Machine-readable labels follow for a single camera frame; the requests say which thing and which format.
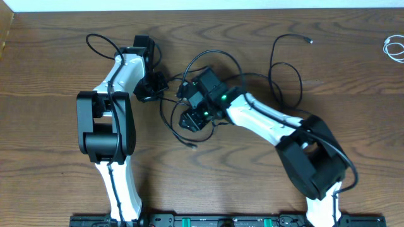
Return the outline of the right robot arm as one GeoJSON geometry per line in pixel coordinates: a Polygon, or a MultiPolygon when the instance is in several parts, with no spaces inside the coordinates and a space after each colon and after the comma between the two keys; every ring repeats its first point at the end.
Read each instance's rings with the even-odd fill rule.
{"type": "Polygon", "coordinates": [[[229,88],[211,68],[192,80],[183,79],[177,97],[190,108],[179,125],[192,132],[225,119],[246,128],[274,146],[288,178],[306,197],[306,218],[313,226],[338,226],[339,194],[350,163],[326,123],[281,113],[259,102],[241,87],[229,88]]]}

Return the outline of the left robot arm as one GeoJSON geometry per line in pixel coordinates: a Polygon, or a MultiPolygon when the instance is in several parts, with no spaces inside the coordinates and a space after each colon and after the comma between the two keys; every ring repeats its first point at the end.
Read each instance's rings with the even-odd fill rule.
{"type": "Polygon", "coordinates": [[[142,201],[136,191],[131,156],[136,128],[131,97],[141,102],[163,97],[168,85],[153,60],[158,46],[148,35],[137,35],[129,47],[113,45],[113,68],[92,91],[76,97],[78,146],[100,172],[111,204],[110,214],[71,216],[70,226],[145,226],[142,201]]]}

